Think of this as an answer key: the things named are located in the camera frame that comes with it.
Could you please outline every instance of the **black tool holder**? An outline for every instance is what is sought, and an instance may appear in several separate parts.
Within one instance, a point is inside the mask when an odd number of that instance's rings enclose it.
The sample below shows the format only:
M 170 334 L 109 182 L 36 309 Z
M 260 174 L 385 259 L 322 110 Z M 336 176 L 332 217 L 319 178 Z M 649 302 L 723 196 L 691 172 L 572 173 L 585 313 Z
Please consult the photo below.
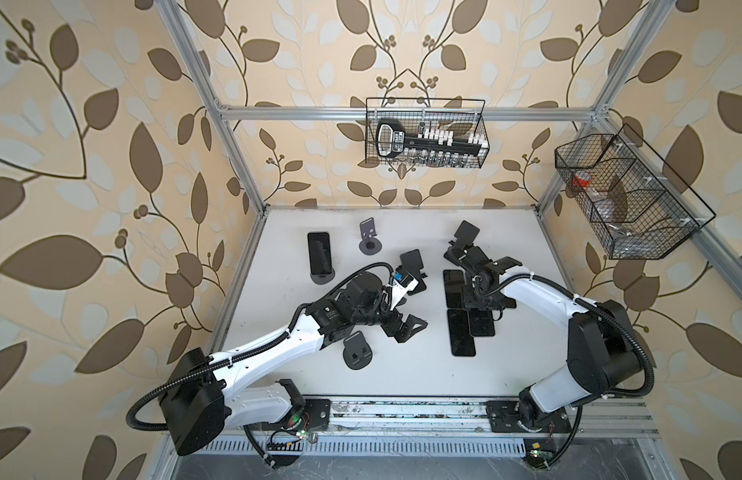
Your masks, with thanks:
M 367 98 L 366 161 L 481 168 L 490 145 L 483 100 Z
M 662 160 L 661 174 L 635 153 L 646 148 Z M 715 218 L 715 212 L 664 158 L 628 124 L 555 149 L 555 168 L 613 260 L 658 260 Z M 702 214 L 689 211 L 693 199 Z

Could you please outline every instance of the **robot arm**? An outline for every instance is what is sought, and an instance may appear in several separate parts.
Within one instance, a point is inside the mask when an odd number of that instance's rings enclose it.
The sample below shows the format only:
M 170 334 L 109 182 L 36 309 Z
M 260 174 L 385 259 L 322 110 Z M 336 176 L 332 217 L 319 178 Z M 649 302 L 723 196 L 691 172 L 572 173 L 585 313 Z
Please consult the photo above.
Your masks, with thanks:
M 609 300 L 597 304 L 523 267 L 510 257 L 491 260 L 472 244 L 480 230 L 462 222 L 445 258 L 472 280 L 463 296 L 483 310 L 503 310 L 520 301 L 553 322 L 568 336 L 566 364 L 519 394 L 518 422 L 526 429 L 567 405 L 584 405 L 606 393 L 644 396 L 653 387 L 653 370 L 635 340 L 625 308 Z M 645 372 L 638 390 L 616 389 Z
M 129 410 L 126 422 L 140 430 L 168 430 L 176 453 L 189 455 L 203 448 L 224 428 L 269 422 L 290 427 L 305 401 L 290 380 L 249 388 L 267 373 L 301 356 L 317 352 L 349 336 L 355 325 L 380 325 L 387 336 L 405 342 L 426 327 L 409 315 L 404 322 L 397 305 L 418 281 L 404 268 L 391 272 L 392 283 L 382 281 L 364 267 L 317 302 L 302 304 L 292 321 L 246 345 L 208 357 L 200 348 L 185 353 L 169 382 L 141 398 Z M 159 398 L 165 424 L 136 419 L 138 410 Z

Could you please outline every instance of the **leaf pattern wallpaper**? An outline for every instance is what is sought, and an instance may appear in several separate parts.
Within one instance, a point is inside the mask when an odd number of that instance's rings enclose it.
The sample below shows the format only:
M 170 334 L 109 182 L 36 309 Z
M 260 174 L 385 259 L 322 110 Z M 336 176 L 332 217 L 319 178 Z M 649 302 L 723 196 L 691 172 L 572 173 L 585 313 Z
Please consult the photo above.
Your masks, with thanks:
M 143 475 L 126 410 L 209 340 L 254 214 L 176 55 L 151 2 L 0 0 L 0 478 Z
M 708 228 L 742 259 L 742 0 L 675 7 L 612 117 L 665 155 L 678 175 L 656 167 L 670 181 L 683 190 L 683 179 L 714 208 Z M 545 218 L 578 293 L 630 309 L 656 365 L 647 404 L 677 471 L 742 478 L 740 299 L 690 242 L 664 260 L 605 260 L 565 191 Z

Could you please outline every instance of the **phone screen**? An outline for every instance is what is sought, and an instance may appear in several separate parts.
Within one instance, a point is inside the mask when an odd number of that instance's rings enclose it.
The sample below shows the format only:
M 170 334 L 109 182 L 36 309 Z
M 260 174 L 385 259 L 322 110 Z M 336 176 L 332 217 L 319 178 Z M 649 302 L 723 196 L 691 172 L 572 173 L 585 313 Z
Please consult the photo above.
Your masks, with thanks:
M 475 356 L 475 341 L 469 334 L 467 310 L 447 310 L 451 354 L 453 356 Z
M 331 273 L 331 243 L 328 232 L 310 232 L 307 234 L 309 249 L 309 273 L 328 275 Z

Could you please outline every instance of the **brown leaf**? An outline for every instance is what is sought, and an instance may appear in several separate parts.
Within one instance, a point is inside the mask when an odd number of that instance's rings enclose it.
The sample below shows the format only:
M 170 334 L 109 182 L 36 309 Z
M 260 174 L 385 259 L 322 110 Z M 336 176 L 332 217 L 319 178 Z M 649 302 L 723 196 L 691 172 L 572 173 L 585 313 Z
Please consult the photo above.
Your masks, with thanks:
M 553 62 L 571 60 L 579 49 L 576 40 L 567 37 L 548 38 L 539 43 L 541 54 Z
M 366 139 L 363 129 L 355 124 L 337 124 L 337 128 L 345 137 L 352 141 L 364 141 Z
M 610 37 L 622 30 L 638 13 L 641 0 L 608 0 L 598 18 L 598 30 L 604 37 Z
M 454 132 L 454 137 L 461 137 L 462 135 L 466 134 L 471 128 L 472 124 L 469 122 L 458 122 L 446 127 L 447 130 L 451 130 Z
M 539 133 L 539 135 L 536 136 L 534 141 L 531 142 L 531 148 L 536 150 L 537 148 L 541 147 L 545 144 L 545 142 L 550 138 L 550 129 L 546 128 L 543 131 Z
M 190 208 L 192 209 L 192 217 L 195 219 L 195 222 L 202 224 L 208 212 L 208 189 L 206 188 L 206 181 L 203 179 L 203 174 L 198 174 L 195 177 Z
M 203 281 L 203 264 L 195 256 L 184 252 L 176 255 L 176 263 L 179 265 L 179 273 L 191 286 L 198 286 Z
M 659 277 L 642 276 L 625 290 L 625 305 L 631 310 L 642 312 L 654 305 L 659 294 Z
M 411 205 L 419 206 L 422 203 L 422 194 L 418 190 L 406 188 L 403 191 L 403 196 L 405 197 L 405 201 Z
M 455 180 L 447 180 L 444 182 L 439 182 L 433 185 L 433 187 L 430 187 L 429 196 L 430 197 L 443 197 L 443 195 L 450 193 L 451 190 L 453 190 L 455 186 L 456 186 Z
M 211 61 L 208 60 L 208 53 L 205 50 L 201 50 L 198 54 L 201 56 L 203 67 L 206 68 L 206 74 L 211 75 Z
M 317 198 L 307 198 L 305 200 L 299 200 L 294 206 L 299 206 L 300 208 L 317 208 L 318 200 Z
M 622 124 L 628 125 L 628 127 L 625 128 L 625 134 L 627 135 L 627 138 L 634 141 L 636 147 L 642 147 L 643 125 L 641 125 L 641 122 L 633 117 L 624 117 L 622 119 Z
M 337 11 L 339 19 L 352 33 L 362 34 L 369 29 L 369 11 L 359 0 L 337 0 Z
M 224 240 L 219 240 L 217 249 L 213 252 L 213 260 L 211 261 L 211 268 L 214 272 L 218 272 L 222 267 L 222 261 L 224 261 Z
M 126 360 L 139 344 L 143 334 L 144 323 L 137 319 L 123 320 L 109 329 L 88 349 L 83 360 L 75 367 L 75 371 L 100 373 L 111 369 Z
M 658 82 L 668 76 L 680 61 L 681 54 L 672 50 L 656 52 L 646 60 L 638 71 L 638 80 L 645 84 Z
M 718 114 L 730 130 L 742 134 L 742 95 L 719 92 Z
M 390 190 L 385 190 L 381 194 L 379 194 L 379 203 L 382 205 L 390 205 L 392 202 L 395 201 L 395 197 L 398 196 L 398 191 L 395 188 L 392 188 Z
M 88 449 L 83 466 L 83 480 L 105 480 L 112 472 L 117 458 L 117 447 L 112 438 L 97 435 Z
M 205 117 L 201 119 L 201 133 L 203 134 L 203 142 L 206 144 L 206 149 L 211 151 L 211 122 Z
M 626 290 L 635 280 L 643 276 L 646 260 L 619 260 L 614 268 L 614 285 Z
M 520 171 L 520 164 L 515 160 L 503 160 L 501 166 L 504 167 L 505 170 L 510 170 L 511 172 Z
M 174 340 L 174 345 L 171 346 L 171 351 L 168 352 L 166 365 L 170 365 L 179 359 L 181 354 L 184 353 L 184 349 L 187 348 L 187 343 L 190 342 L 191 336 L 192 329 L 189 325 L 185 325 L 181 330 L 179 330 L 179 333 L 176 335 L 176 339 Z
M 358 163 L 358 167 L 361 168 L 377 168 L 379 166 L 379 159 L 376 157 L 368 157 L 364 160 L 361 160 L 360 163 Z
M 373 195 L 371 187 L 361 182 L 349 181 L 347 182 L 347 188 L 358 197 L 371 197 Z
M 555 100 L 540 101 L 537 104 L 529 105 L 529 108 L 558 108 L 558 102 Z
M 654 354 L 652 353 L 652 350 L 648 348 L 648 342 L 646 342 L 645 338 L 643 338 L 643 335 L 635 331 L 632 332 L 632 335 L 635 337 L 635 340 L 637 340 L 638 343 L 640 343 L 643 351 L 646 352 L 646 355 L 648 356 L 648 361 L 652 364 L 652 367 L 657 368 L 657 363 L 654 360 Z
M 673 187 L 683 193 L 702 172 L 704 149 L 702 141 L 691 125 L 686 125 L 670 147 L 662 173 Z
M 87 241 L 71 235 L 53 235 L 22 247 L 0 264 L 0 274 L 47 290 L 67 290 L 82 285 L 96 271 L 103 257 Z
M 129 155 L 131 169 L 136 179 L 146 191 L 155 193 L 163 180 L 163 161 L 160 159 L 155 140 L 144 124 L 139 124 L 134 130 Z
M 227 189 L 234 197 L 237 197 L 241 194 L 241 182 L 237 177 L 232 177 L 227 181 Z
M 56 29 L 50 36 L 49 49 L 51 59 L 62 72 L 78 61 L 78 39 L 70 25 L 65 23 Z
M 195 299 L 195 290 L 180 274 L 166 274 L 168 300 L 181 309 L 187 308 Z
M 168 52 L 165 48 L 154 48 L 147 52 L 146 56 L 150 58 L 150 62 L 152 62 L 152 66 L 155 67 L 157 73 L 168 80 L 175 82 L 181 78 L 179 62 L 174 54 Z
M 696 12 L 699 9 L 699 0 L 677 0 L 675 8 L 683 13 Z
M 309 184 L 303 182 L 286 182 L 283 187 L 289 192 L 300 192 L 309 188 Z
M 144 465 L 145 458 L 146 453 L 143 453 L 128 462 L 128 464 L 120 470 L 120 473 L 117 474 L 115 480 L 136 480 L 141 472 L 141 467 Z
M 354 72 L 368 70 L 376 62 L 376 47 L 374 45 L 360 45 L 349 61 L 349 69 Z
M 83 106 L 83 114 L 88 126 L 94 130 L 109 127 L 112 120 L 115 120 L 119 101 L 120 96 L 116 88 L 91 95 Z
M 499 182 L 498 184 L 491 184 L 491 186 L 503 192 L 514 192 L 520 187 L 518 182 L 515 181 Z
M 11 427 L 0 429 L 0 461 L 11 453 L 30 434 L 27 427 Z
M 555 197 L 555 203 L 552 206 L 555 208 L 555 215 L 561 216 L 561 212 L 563 211 L 563 197 L 560 194 Z
M 742 441 L 732 440 L 718 450 L 718 467 L 726 480 L 742 479 Z
M 263 128 L 259 129 L 259 139 L 270 150 L 275 150 L 277 148 L 277 145 L 275 144 L 275 139 L 273 138 L 273 136 L 267 133 L 267 130 L 264 130 Z
M 731 335 L 709 323 L 692 323 L 686 338 L 707 363 L 742 378 L 742 344 Z
M 685 458 L 681 458 L 680 460 L 688 480 L 713 480 L 712 476 L 704 468 L 693 463 L 691 460 L 686 460 Z
M 185 0 L 184 8 L 204 34 L 212 38 L 222 36 L 224 11 L 217 0 Z
M 134 6 L 140 10 L 149 10 L 152 8 L 154 0 L 134 0 Z
M 480 22 L 489 0 L 464 0 L 454 9 L 451 26 L 456 33 L 467 33 Z
M 462 108 L 462 96 L 454 97 L 451 100 L 445 102 L 443 108 Z
M 186 114 L 179 120 L 179 126 L 176 128 L 176 139 L 179 145 L 184 145 L 192 138 L 192 130 L 195 128 L 195 116 Z
M 619 59 L 620 55 L 622 55 L 622 49 L 617 48 L 612 54 L 612 59 L 608 61 L 608 68 L 606 69 L 606 74 L 610 74 L 611 70 L 614 70 L 614 65 L 616 65 L 616 62 Z
M 0 391 L 19 370 L 26 354 L 26 341 L 15 343 L 0 350 Z
M 0 220 L 11 215 L 24 202 L 24 185 L 13 178 L 0 177 Z
M 303 162 L 301 160 L 289 161 L 283 169 L 287 172 L 295 172 L 302 167 L 302 164 Z
M 467 69 L 467 59 L 462 48 L 458 45 L 443 45 L 440 52 L 440 61 L 443 66 L 454 72 Z
M 587 266 L 590 267 L 590 271 L 593 274 L 600 274 L 603 267 L 601 266 L 601 257 L 596 252 L 596 249 L 587 242 L 585 247 L 585 259 L 587 260 Z
M 243 44 L 243 57 L 251 62 L 269 62 L 280 50 L 280 43 L 265 38 L 254 38 Z
M 616 222 L 617 224 L 626 222 L 627 214 L 629 212 L 628 198 L 625 192 L 625 185 L 622 184 L 622 180 L 616 175 L 612 178 L 612 181 L 608 186 L 607 198 L 614 202 L 614 209 L 610 221 Z
M 483 200 L 483 208 L 486 210 L 493 208 L 502 208 L 504 206 L 507 206 L 507 204 L 505 204 L 501 200 L 495 200 L 493 198 L 486 198 L 485 200 Z

